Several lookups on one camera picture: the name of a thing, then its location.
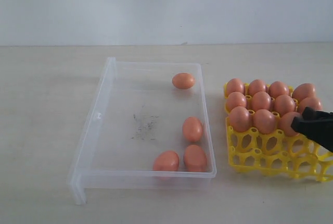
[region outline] egg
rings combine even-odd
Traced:
[[[297,112],[302,114],[306,107],[310,107],[314,110],[322,110],[322,103],[317,97],[307,97],[301,101],[298,105]]]
[[[252,125],[249,111],[241,106],[231,110],[228,118],[230,126],[232,126],[236,132],[245,132]]]
[[[289,87],[283,82],[273,82],[268,89],[271,97],[277,98],[279,95],[289,95]]]
[[[298,112],[288,112],[285,115],[283,115],[277,125],[277,127],[281,130],[283,130],[283,132],[285,133],[285,136],[296,136],[298,135],[297,132],[295,132],[292,128],[291,128],[291,123],[294,119],[294,117],[302,117],[300,113]]]
[[[267,92],[267,86],[263,80],[256,79],[250,83],[248,95],[254,96],[257,92]]]
[[[266,92],[260,91],[255,93],[251,100],[251,108],[253,111],[257,111],[259,109],[267,109],[271,108],[272,99],[270,95]]]
[[[203,133],[201,121],[196,117],[189,117],[183,123],[183,136],[189,142],[200,141]]]
[[[154,171],[178,171],[179,156],[176,152],[168,150],[160,154],[154,161]]]
[[[273,110],[278,112],[282,117],[288,112],[295,111],[296,104],[289,95],[280,95],[274,101]]]
[[[253,126],[262,134],[270,134],[276,128],[276,118],[267,109],[259,109],[253,115]]]
[[[247,100],[246,97],[240,92],[232,92],[226,102],[226,109],[230,112],[233,108],[237,106],[246,107]]]
[[[184,151],[184,164],[189,172],[206,172],[207,157],[198,145],[190,145]]]
[[[316,88],[312,83],[304,83],[299,85],[291,97],[296,99],[298,103],[300,103],[303,99],[307,97],[315,97],[316,96]]]
[[[238,78],[233,78],[230,81],[228,81],[227,86],[225,88],[225,96],[228,97],[232,92],[235,91],[245,94],[244,83]]]
[[[189,73],[179,73],[172,78],[172,84],[181,90],[192,88],[196,79]]]

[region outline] table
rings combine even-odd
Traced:
[[[333,219],[332,183],[235,173],[223,84],[313,82],[333,110],[333,43],[0,47],[0,223],[315,223]],[[202,64],[217,176],[208,191],[87,190],[66,178],[106,57]]]

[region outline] white wall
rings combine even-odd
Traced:
[[[0,45],[333,41],[333,0],[0,0]]]

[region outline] clear plastic tray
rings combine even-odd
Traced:
[[[180,72],[195,77],[191,89],[172,85]],[[189,143],[182,124],[190,116],[204,125],[199,145],[208,158],[207,172],[187,172],[183,164]],[[166,150],[180,156],[179,171],[152,171],[154,159]],[[201,66],[108,58],[69,173],[76,203],[86,203],[85,188],[203,189],[215,175]]]

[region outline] yellow plastic egg tray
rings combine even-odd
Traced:
[[[251,96],[246,97],[250,103]],[[273,114],[278,120],[280,119],[277,112]],[[312,177],[320,182],[333,180],[333,153],[302,134],[287,137],[280,129],[271,134],[261,134],[254,127],[240,133],[229,125],[228,117],[226,134],[228,163],[237,172],[259,170],[265,176],[285,174],[294,179]]]

